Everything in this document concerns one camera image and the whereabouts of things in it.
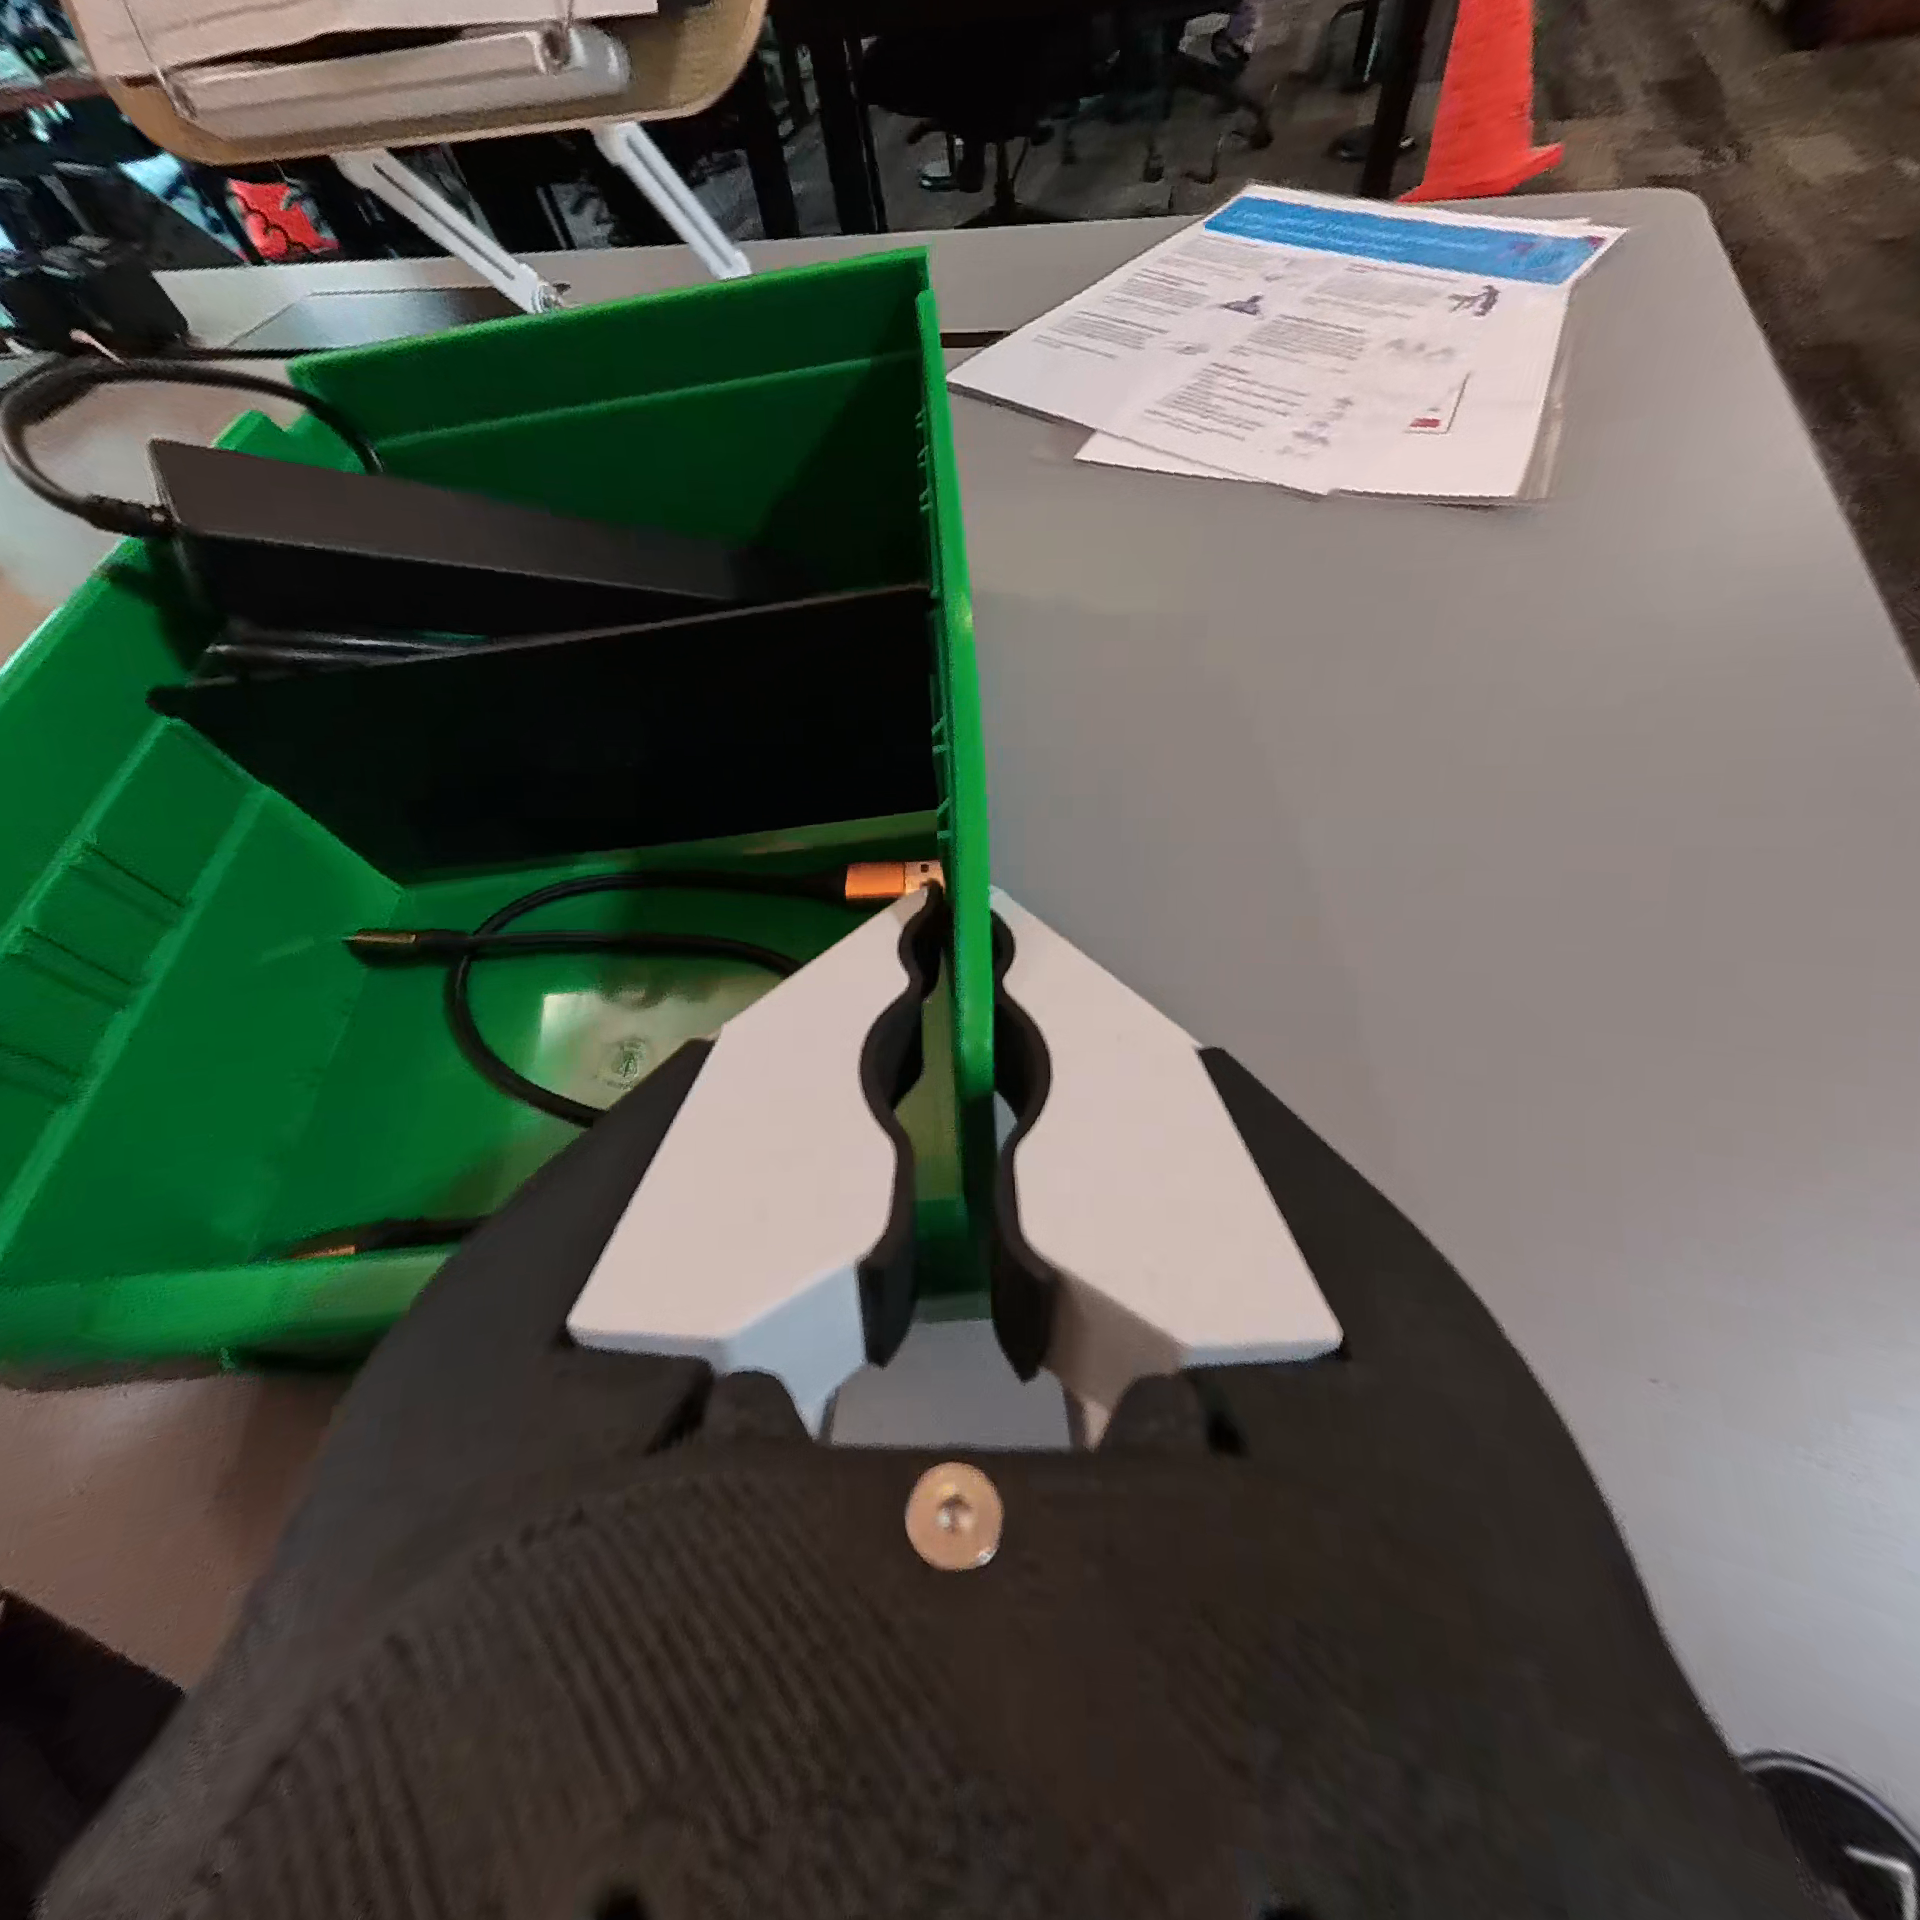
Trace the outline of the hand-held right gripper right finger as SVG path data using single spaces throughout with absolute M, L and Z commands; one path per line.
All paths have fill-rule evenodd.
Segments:
M 993 1323 L 1096 1449 L 1123 1395 L 1193 1368 L 1321 1359 L 1342 1328 L 1217 1080 L 1218 1057 L 993 891 Z

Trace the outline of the black divider panel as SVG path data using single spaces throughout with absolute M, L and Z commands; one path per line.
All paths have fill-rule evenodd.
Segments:
M 416 880 L 927 810 L 933 669 L 930 593 L 895 585 L 149 705 Z

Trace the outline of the person's black shoe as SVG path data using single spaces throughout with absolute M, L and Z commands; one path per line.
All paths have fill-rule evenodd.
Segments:
M 1830 1914 L 1917 1917 L 1918 1827 L 1851 1774 L 1782 1749 L 1739 1758 Z

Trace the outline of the white wooden document stand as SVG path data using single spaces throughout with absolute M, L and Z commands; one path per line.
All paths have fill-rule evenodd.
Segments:
M 323 39 L 264 59 L 146 80 L 89 73 L 157 145 L 215 168 L 331 160 L 529 314 L 562 306 L 533 264 L 465 216 L 401 147 L 587 133 L 715 280 L 753 273 L 650 135 L 726 98 L 750 64 L 763 1 L 659 1 L 657 16 Z

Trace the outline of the printed instruction sheet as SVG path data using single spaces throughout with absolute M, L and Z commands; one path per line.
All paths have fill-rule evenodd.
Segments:
M 63 1 L 102 77 L 146 80 L 309 40 L 657 16 L 659 1 Z

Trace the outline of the red patterned bag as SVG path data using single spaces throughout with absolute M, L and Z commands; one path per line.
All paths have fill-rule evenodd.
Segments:
M 224 201 L 248 251 L 264 264 L 293 264 L 343 251 L 339 235 L 325 223 L 311 193 L 291 177 L 229 175 Z

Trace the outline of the white paper sheet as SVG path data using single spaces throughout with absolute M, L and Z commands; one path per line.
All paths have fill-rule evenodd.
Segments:
M 1519 417 L 1457 416 L 1448 431 L 1403 431 L 1363 447 L 1337 493 L 1462 506 L 1536 501 L 1552 490 L 1563 427 L 1562 400 L 1545 402 L 1527 446 Z

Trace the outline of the blue header instruction leaflet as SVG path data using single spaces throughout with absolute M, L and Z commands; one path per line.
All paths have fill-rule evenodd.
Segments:
M 1363 447 L 1558 400 L 1581 283 L 1623 239 L 1251 185 L 950 373 L 1085 427 L 1079 462 L 1339 495 Z

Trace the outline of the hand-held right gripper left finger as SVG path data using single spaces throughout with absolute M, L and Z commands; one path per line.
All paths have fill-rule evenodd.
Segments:
M 915 1146 L 942 894 L 906 894 L 727 1021 L 567 1314 L 594 1352 L 779 1381 L 810 1435 L 917 1299 Z

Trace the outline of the green plastic bin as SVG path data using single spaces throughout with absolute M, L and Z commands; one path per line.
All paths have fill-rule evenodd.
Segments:
M 944 864 L 942 969 L 903 1096 L 921 1297 L 986 1279 L 993 911 L 965 514 L 928 254 L 878 251 L 297 358 L 390 472 L 567 515 L 767 546 L 793 603 L 925 585 L 927 810 L 395 880 L 245 775 L 154 687 L 270 681 L 702 613 L 533 630 L 219 605 L 126 539 L 6 665 L 6 1365 L 46 1371 L 350 1352 L 455 1246 L 270 1261 L 384 1216 L 502 1210 L 579 1131 L 461 1056 L 434 967 L 369 969 L 357 927 L 475 927 L 585 873 Z M 565 927 L 710 929 L 801 967 L 875 911 L 599 896 Z M 535 1080 L 630 1106 L 778 982 L 701 958 L 485 965 L 472 1007 Z

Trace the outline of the black battery charger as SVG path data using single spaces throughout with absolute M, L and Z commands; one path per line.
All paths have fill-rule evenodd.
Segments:
M 191 323 L 129 242 L 78 235 L 67 243 L 81 330 L 102 346 L 146 357 L 191 342 Z
M 81 291 L 86 256 L 73 247 L 2 254 L 2 333 L 8 351 L 83 351 L 89 328 Z

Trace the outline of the grey desk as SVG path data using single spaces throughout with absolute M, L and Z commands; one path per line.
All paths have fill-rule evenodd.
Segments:
M 1917 1819 L 1917 681 L 1707 210 L 1576 216 L 1536 501 L 951 397 L 993 886 L 1472 1285 L 1729 1746 Z M 942 333 L 1186 225 L 938 235 Z

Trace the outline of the orange traffic cone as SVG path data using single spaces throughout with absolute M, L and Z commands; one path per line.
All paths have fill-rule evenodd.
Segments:
M 1562 165 L 1536 139 L 1534 42 L 1534 1 L 1457 3 L 1424 177 L 1402 203 L 1498 198 Z

